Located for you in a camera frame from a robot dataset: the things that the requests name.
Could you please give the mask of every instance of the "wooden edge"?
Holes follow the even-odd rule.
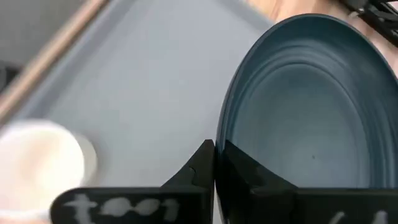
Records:
[[[108,0],[88,0],[85,2],[38,55],[24,67],[18,77],[0,95],[0,124],[6,122],[7,117],[33,90],[47,69],[67,51],[77,35],[107,2]]]

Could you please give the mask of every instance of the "white object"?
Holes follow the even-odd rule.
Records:
[[[0,163],[0,219],[48,220],[58,195],[88,184],[96,153],[59,124],[27,120],[1,131]]]

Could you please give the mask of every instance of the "gray tray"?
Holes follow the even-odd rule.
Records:
[[[270,25],[236,0],[113,0],[11,121],[87,136],[95,185],[159,186],[215,139],[230,79]]]

